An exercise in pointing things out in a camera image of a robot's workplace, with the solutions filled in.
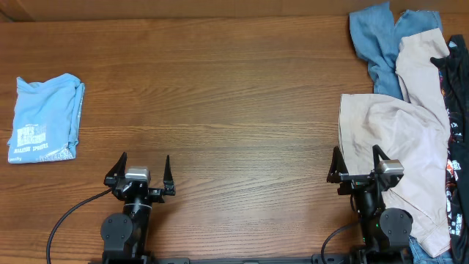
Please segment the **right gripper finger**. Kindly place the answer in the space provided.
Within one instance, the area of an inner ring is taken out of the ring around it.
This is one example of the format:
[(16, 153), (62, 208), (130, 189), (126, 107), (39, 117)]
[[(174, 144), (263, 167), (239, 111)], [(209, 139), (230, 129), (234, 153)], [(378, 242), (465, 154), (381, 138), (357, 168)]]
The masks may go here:
[(348, 170), (339, 146), (335, 146), (328, 175), (333, 176), (339, 173), (347, 174)]
[(375, 144), (372, 147), (373, 151), (373, 162), (374, 162), (374, 171), (375, 172), (384, 172), (384, 165), (382, 161), (386, 163), (389, 160), (389, 157), (383, 152), (381, 147), (378, 144)]

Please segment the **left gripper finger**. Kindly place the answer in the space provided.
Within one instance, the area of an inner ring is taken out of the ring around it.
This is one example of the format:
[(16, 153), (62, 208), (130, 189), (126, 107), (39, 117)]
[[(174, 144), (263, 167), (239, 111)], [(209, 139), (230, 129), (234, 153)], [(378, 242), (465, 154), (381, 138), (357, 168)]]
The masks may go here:
[(123, 152), (116, 164), (106, 174), (106, 177), (124, 177), (128, 155)]
[(173, 177), (171, 173), (171, 166), (170, 166), (170, 156), (166, 156), (166, 164), (165, 164), (165, 169), (164, 169), (164, 175), (163, 175), (163, 182), (164, 183), (173, 183)]

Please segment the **black orange patterned t-shirt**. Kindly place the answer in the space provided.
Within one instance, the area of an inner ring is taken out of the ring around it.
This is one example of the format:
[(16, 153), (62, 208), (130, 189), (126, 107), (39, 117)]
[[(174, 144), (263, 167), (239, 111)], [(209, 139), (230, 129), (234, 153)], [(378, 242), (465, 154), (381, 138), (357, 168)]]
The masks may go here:
[(448, 42), (450, 55), (432, 58), (450, 122), (446, 167), (447, 217), (454, 263), (468, 262), (468, 47), (461, 34)]

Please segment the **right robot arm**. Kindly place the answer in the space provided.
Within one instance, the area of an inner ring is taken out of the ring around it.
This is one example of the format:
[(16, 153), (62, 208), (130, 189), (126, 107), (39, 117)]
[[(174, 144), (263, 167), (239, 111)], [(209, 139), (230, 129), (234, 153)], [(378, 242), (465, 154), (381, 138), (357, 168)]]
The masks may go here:
[(397, 186), (404, 176), (404, 167), (398, 160), (391, 160), (376, 144), (372, 147), (374, 168), (365, 175), (351, 175), (339, 147), (334, 147), (327, 176), (329, 183), (338, 183), (337, 193), (350, 198), (353, 211), (358, 215), (355, 223), (343, 226), (324, 241), (320, 257), (327, 262), (325, 247), (342, 231), (358, 225), (363, 245), (351, 248), (345, 263), (411, 263), (409, 236), (413, 217), (406, 210), (388, 208), (383, 192)]

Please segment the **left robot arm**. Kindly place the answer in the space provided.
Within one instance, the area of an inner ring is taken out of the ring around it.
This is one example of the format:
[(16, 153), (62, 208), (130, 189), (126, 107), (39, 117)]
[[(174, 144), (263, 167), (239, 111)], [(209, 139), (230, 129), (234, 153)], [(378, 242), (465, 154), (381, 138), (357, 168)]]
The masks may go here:
[(102, 262), (156, 263), (154, 254), (146, 250), (148, 226), (152, 205), (176, 194), (170, 158), (166, 158), (162, 188), (149, 186), (151, 175), (147, 167), (127, 168), (126, 161), (127, 154), (123, 153), (103, 181), (124, 206), (121, 213), (111, 214), (101, 225)]

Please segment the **beige pink garment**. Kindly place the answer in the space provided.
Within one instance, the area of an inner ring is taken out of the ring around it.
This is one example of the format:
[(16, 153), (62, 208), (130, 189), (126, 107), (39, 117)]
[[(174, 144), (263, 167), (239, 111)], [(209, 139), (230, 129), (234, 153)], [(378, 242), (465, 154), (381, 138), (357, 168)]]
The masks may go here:
[(446, 167), (450, 123), (432, 57), (449, 55), (439, 28), (399, 44), (396, 74), (402, 99), (381, 94), (343, 94), (339, 141), (349, 172), (373, 167), (372, 148), (379, 145), (404, 167), (399, 183), (383, 192), (386, 206), (413, 217), (413, 236), (431, 257), (450, 247), (446, 216)]

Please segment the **folded light blue t-shirt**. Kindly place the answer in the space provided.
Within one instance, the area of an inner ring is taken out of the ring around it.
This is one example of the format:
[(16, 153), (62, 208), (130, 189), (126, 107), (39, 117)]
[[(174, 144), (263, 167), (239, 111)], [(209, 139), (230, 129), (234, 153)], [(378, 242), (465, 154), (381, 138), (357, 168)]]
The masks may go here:
[(76, 158), (84, 92), (85, 84), (69, 73), (45, 82), (28, 83), (18, 77), (8, 162)]

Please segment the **blue denim garment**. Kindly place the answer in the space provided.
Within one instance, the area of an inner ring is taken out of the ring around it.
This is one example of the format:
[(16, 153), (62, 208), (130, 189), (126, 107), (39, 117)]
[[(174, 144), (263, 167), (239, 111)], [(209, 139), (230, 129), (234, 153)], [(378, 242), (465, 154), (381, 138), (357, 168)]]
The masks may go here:
[(367, 63), (374, 93), (403, 100), (395, 74), (401, 39), (443, 25), (440, 13), (430, 10), (406, 10), (395, 20), (390, 5), (387, 1), (351, 12), (350, 36), (357, 56)]

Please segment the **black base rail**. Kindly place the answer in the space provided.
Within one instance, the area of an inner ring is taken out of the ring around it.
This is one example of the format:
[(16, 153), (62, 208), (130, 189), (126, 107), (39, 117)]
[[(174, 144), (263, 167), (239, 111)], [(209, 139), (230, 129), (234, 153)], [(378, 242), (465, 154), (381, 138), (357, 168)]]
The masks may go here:
[(156, 259), (157, 264), (348, 264), (348, 254), (326, 254), (325, 262), (321, 254), (313, 254), (310, 257), (261, 257), (261, 258), (224, 258), (192, 260), (189, 258)]

